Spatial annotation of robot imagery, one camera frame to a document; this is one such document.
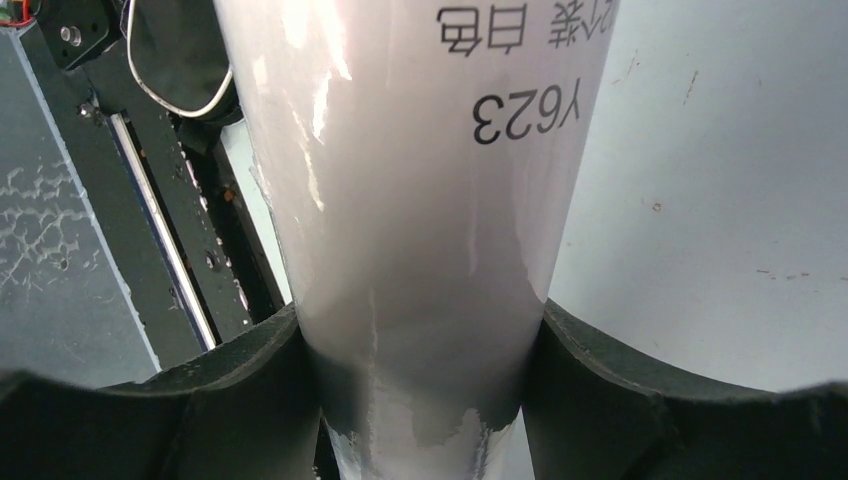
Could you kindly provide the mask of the white shuttlecock tube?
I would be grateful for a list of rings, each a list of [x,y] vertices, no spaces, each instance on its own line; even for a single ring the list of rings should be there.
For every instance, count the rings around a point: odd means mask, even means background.
[[[616,1],[215,5],[344,479],[498,479]]]

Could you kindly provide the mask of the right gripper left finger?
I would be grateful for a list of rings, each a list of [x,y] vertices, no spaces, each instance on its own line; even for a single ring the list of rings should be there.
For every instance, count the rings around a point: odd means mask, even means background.
[[[296,313],[142,383],[1,375],[5,479],[311,479],[320,408]]]

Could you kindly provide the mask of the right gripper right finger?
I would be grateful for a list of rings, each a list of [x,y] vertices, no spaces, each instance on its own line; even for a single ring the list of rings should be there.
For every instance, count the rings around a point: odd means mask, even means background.
[[[539,479],[843,479],[847,386],[775,393],[650,357],[548,302],[523,415]]]

